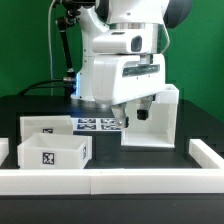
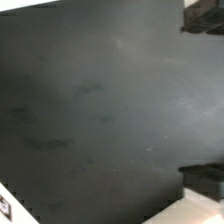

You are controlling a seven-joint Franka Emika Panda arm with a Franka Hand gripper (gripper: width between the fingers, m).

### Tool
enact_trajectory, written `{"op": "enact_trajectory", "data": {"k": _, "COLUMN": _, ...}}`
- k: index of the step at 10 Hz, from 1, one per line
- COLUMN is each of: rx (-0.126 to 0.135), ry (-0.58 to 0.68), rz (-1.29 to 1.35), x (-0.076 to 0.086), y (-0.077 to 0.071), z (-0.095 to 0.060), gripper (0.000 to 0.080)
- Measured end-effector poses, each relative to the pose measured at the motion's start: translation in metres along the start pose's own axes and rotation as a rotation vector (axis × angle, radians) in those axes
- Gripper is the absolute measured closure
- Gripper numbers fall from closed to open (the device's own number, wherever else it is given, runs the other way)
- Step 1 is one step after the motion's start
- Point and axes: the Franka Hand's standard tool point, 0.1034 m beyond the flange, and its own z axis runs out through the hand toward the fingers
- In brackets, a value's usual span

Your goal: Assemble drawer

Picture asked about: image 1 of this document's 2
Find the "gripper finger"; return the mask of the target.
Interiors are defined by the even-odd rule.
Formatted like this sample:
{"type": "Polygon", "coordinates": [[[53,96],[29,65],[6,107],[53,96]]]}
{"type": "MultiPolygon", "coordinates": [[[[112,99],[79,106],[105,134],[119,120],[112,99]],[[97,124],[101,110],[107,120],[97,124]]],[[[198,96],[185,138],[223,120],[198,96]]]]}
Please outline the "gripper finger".
{"type": "Polygon", "coordinates": [[[127,128],[129,126],[129,117],[126,115],[126,104],[113,105],[111,109],[115,118],[115,125],[121,129],[127,128]]]}
{"type": "Polygon", "coordinates": [[[149,117],[149,110],[151,108],[152,102],[155,100],[154,95],[143,97],[140,99],[139,108],[137,110],[138,120],[147,120],[149,117]]]}

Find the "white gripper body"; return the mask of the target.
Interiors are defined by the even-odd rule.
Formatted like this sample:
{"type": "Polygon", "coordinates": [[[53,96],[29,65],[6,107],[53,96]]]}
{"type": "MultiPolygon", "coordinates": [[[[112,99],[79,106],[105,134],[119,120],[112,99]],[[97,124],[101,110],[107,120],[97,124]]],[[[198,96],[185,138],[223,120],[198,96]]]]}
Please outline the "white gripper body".
{"type": "Polygon", "coordinates": [[[100,55],[94,60],[92,89],[99,104],[117,105],[154,95],[165,88],[165,60],[153,55],[152,64],[140,64],[139,55],[100,55]]]}

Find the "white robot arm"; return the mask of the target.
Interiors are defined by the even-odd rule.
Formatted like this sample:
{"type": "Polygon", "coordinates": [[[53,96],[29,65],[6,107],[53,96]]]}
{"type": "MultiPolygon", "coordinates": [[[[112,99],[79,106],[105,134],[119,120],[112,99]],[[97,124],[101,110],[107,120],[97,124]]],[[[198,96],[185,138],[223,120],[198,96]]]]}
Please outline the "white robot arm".
{"type": "Polygon", "coordinates": [[[154,96],[165,89],[162,43],[189,15],[192,0],[92,0],[79,9],[83,65],[75,96],[112,109],[116,125],[128,126],[126,103],[140,101],[145,120],[154,96]]]}

